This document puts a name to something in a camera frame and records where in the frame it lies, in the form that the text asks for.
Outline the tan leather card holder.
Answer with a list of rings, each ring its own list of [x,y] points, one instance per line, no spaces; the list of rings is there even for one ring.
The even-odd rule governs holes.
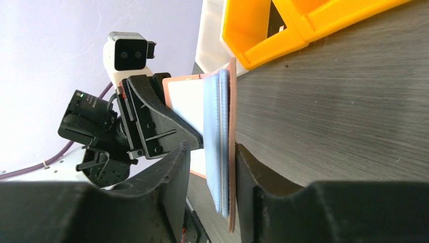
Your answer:
[[[236,223],[236,58],[212,73],[162,81],[165,103],[199,135],[203,148],[191,153],[190,172],[206,179],[217,213]]]

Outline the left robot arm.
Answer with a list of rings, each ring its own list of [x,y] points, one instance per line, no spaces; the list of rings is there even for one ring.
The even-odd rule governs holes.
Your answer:
[[[201,149],[198,131],[173,111],[169,73],[132,75],[123,79],[108,100],[77,90],[61,119],[58,133],[81,152],[64,147],[33,169],[1,175],[2,180],[88,181],[105,188],[132,174],[139,159],[160,159],[182,141]]]

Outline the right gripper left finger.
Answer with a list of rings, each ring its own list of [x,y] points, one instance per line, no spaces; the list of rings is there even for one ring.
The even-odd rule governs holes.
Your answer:
[[[179,242],[190,143],[110,190],[83,182],[1,183],[1,242]]]

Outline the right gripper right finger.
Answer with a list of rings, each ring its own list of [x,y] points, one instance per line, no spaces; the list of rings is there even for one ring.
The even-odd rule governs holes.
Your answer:
[[[306,187],[236,146],[242,242],[428,242],[428,183],[316,181]]]

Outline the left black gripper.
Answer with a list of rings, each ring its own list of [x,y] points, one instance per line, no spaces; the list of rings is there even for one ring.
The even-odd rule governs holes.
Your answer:
[[[60,137],[82,144],[86,152],[76,166],[94,185],[104,188],[126,180],[137,158],[164,157],[183,140],[191,150],[203,138],[167,107],[162,81],[170,74],[132,75],[126,80],[126,134],[109,101],[76,90],[60,122]]]

